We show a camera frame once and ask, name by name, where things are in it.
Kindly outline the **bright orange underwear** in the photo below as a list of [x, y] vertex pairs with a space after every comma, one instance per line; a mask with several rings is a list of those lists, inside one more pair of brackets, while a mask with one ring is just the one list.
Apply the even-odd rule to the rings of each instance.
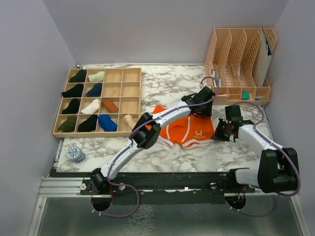
[[184, 149], [192, 149], [212, 143], [214, 133], [210, 117], [190, 115], [164, 127], [157, 141], [169, 148], [178, 144]]

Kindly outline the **rust brown underwear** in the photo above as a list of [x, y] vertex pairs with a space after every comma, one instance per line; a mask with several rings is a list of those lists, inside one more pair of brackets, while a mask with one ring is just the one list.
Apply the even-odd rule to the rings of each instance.
[[119, 100], [104, 98], [101, 101], [103, 110], [106, 110], [107, 113], [118, 113], [119, 111]]

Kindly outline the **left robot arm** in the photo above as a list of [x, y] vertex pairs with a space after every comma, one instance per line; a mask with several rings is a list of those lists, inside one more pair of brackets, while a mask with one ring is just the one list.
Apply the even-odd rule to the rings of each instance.
[[163, 128], [192, 114], [209, 115], [216, 97], [217, 93], [206, 86], [198, 93], [182, 97], [177, 104], [160, 113], [144, 113], [134, 126], [125, 146], [105, 165], [91, 172], [92, 189], [98, 194], [105, 193], [109, 185], [112, 185], [111, 180], [128, 161], [155, 145]]

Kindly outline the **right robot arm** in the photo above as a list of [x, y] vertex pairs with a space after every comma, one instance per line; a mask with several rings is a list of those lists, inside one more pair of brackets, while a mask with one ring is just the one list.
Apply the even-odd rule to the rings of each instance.
[[228, 172], [226, 187], [238, 192], [244, 185], [261, 189], [264, 193], [278, 193], [289, 196], [299, 192], [298, 156], [295, 149], [273, 142], [258, 129], [258, 124], [244, 120], [238, 104], [225, 107], [225, 119], [220, 118], [214, 139], [235, 141], [240, 139], [260, 157], [257, 169], [240, 168]]

